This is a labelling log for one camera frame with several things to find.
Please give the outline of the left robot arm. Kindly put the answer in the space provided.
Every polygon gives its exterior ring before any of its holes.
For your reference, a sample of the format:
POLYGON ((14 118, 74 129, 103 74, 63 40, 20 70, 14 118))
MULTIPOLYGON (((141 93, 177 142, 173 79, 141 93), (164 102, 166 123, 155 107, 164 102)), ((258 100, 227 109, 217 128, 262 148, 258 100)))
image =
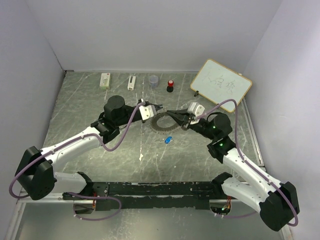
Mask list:
POLYGON ((131 123, 151 119, 161 110, 161 104, 153 104, 140 99, 136 106, 126 105, 120 95, 112 96, 103 107, 97 120, 80 133, 60 143, 38 149, 29 147, 23 154, 15 176, 9 185, 9 194, 19 199, 13 192, 15 182, 19 182, 27 196, 37 201, 50 193, 75 193, 81 199, 89 199, 94 192, 92 180, 83 172, 63 173, 61 169, 71 160, 92 149, 103 147, 108 152, 116 150, 118 143, 108 148, 107 143, 120 134, 124 126, 126 136, 131 123))

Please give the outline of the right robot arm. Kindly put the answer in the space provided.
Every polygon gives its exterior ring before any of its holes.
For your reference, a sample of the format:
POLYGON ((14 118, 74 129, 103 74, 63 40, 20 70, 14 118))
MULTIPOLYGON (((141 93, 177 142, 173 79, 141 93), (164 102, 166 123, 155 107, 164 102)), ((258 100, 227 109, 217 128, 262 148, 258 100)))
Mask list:
POLYGON ((187 109, 168 110, 166 113, 183 129, 193 130, 210 139, 211 143, 207 145, 210 155, 246 181, 241 183, 231 174, 220 174, 212 186, 216 198, 229 196, 240 200, 259 213, 262 221, 273 231, 279 231, 285 225, 298 225, 300 207, 295 186, 272 177, 242 152, 238 141, 229 137, 233 128, 226 114, 214 112, 210 114, 212 119, 197 119, 187 109))

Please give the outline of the clear cup of paperclips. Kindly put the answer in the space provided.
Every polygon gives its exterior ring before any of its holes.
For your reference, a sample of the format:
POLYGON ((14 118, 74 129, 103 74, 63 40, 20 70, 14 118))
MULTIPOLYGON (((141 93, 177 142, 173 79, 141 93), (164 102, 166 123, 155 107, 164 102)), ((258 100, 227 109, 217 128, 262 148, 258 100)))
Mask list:
POLYGON ((159 85, 159 77, 157 75, 149 76, 148 80, 152 89, 155 89, 159 85))

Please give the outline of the white stapler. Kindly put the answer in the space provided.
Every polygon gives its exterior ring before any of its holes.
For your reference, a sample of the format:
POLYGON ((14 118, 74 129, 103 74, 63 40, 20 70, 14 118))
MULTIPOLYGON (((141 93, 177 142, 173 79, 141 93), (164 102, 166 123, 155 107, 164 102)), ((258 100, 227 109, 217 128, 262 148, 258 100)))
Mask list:
POLYGON ((135 83, 136 83, 136 76, 130 75, 128 79, 127 90, 133 91, 135 89, 135 83))

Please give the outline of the yellow framed whiteboard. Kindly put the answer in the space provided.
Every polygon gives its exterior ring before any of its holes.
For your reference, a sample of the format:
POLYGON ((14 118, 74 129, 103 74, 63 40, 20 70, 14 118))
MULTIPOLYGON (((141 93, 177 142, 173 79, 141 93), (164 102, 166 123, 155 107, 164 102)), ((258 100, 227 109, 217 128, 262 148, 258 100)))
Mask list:
POLYGON ((238 105, 252 87, 250 79, 213 59, 207 59, 190 84, 197 94, 214 104, 233 99, 238 105))

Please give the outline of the green white staple box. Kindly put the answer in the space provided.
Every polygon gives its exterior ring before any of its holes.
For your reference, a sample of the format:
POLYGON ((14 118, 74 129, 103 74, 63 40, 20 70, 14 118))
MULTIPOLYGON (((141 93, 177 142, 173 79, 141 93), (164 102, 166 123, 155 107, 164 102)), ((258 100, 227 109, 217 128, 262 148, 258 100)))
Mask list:
POLYGON ((108 90, 110 88, 111 74, 101 73, 99 87, 103 90, 108 90))

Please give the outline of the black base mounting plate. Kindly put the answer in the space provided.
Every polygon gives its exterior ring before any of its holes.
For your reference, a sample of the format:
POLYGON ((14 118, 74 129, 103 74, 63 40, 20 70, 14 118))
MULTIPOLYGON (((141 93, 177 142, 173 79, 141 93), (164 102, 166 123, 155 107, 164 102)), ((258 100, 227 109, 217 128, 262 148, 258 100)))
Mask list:
POLYGON ((124 209, 169 209, 194 208, 196 210, 216 210, 218 203, 228 197, 222 187, 214 181, 178 182, 94 182, 80 195, 85 200, 90 197, 110 197, 95 200, 97 211, 124 209))

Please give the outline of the aluminium rail frame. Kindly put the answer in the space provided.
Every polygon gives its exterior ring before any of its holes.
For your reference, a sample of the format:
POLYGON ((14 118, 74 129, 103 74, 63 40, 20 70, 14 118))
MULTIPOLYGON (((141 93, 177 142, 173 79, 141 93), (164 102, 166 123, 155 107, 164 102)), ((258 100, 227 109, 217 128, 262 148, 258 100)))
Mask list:
POLYGON ((206 111, 192 102, 182 110, 167 110, 183 130, 192 130, 210 140, 210 156, 234 170, 238 177, 224 172, 211 181, 178 182, 97 182, 85 173, 62 173, 59 168, 92 149, 105 148, 115 138, 123 140, 121 126, 128 129, 133 122, 146 122, 157 117, 162 105, 143 99, 136 106, 126 105, 122 96, 111 97, 103 112, 89 127, 58 144, 38 149, 28 148, 13 178, 34 201, 51 193, 73 201, 74 217, 86 221, 93 211, 123 209, 194 208, 210 210, 221 219, 228 219, 232 199, 237 199, 259 214, 273 231, 281 230, 296 220, 299 204, 296 188, 270 176, 240 149, 238 140, 230 134, 238 131, 229 117, 216 108, 206 111))

